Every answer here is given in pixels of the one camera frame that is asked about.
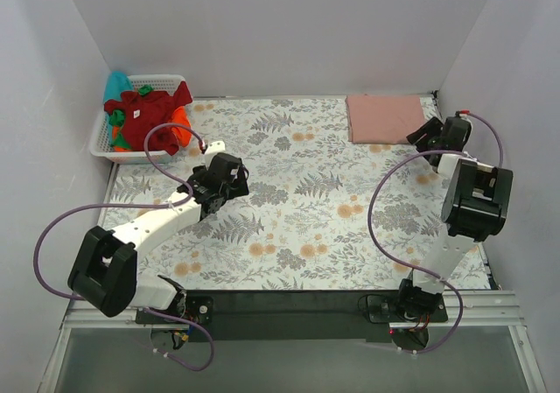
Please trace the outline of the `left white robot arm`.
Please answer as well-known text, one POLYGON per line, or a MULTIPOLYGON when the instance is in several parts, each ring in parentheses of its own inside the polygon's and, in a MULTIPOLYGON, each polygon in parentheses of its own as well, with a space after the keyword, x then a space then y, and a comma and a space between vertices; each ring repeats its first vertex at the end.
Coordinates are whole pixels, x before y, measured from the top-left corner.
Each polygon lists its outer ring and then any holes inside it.
POLYGON ((227 201, 249 194, 240 158, 217 153, 160 206, 110 230, 85 234, 68 287, 107 317, 129 307, 151 308, 169 323, 187 315, 186 290, 168 277, 138 272, 140 259, 179 231, 215 214, 227 201))

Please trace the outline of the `pink printed t-shirt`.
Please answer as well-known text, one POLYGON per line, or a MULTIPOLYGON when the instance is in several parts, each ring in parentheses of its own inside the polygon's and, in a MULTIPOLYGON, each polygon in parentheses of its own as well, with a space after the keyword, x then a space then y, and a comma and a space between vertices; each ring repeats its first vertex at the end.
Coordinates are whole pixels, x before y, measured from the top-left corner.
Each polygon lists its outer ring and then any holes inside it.
POLYGON ((354 144, 406 144, 425 123, 418 95, 349 95, 346 109, 354 144))

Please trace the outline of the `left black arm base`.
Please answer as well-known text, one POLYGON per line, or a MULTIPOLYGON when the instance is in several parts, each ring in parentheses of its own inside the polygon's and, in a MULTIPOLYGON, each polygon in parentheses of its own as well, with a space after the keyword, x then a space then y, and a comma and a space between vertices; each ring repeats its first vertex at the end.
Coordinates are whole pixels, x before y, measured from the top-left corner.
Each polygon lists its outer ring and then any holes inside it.
POLYGON ((189 343, 206 342, 209 337, 197 326, 205 329, 212 323, 214 301, 208 296, 191 296, 174 299, 171 305, 157 315, 146 310, 136 311, 135 322, 151 327, 150 340, 158 347, 179 351, 189 343))

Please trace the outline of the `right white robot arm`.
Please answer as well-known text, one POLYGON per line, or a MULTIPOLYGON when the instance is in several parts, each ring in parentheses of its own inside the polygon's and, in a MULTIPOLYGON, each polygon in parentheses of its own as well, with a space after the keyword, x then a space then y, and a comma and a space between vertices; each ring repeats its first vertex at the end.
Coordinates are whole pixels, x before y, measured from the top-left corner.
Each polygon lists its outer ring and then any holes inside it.
POLYGON ((444 281, 470 249, 488 236, 498 235, 507 219, 514 174, 463 152, 473 128, 469 115, 469 111, 460 110, 444 121, 432 117, 407 136, 433 171, 450 183, 437 240, 421 262, 421 269, 412 270, 399 286, 395 308, 406 320, 441 309, 444 281))

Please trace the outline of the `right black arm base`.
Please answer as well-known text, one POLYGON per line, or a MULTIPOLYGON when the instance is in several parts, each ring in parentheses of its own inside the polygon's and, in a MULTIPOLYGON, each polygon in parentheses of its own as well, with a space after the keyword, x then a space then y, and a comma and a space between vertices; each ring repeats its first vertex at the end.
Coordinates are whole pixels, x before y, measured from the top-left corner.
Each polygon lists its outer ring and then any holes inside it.
POLYGON ((396 291, 360 297, 357 306, 372 324, 403 323, 403 327, 390 328, 389 337, 397 347, 408 350, 425 350, 430 339, 429 324, 448 321, 443 296, 424 292, 408 279, 396 291))

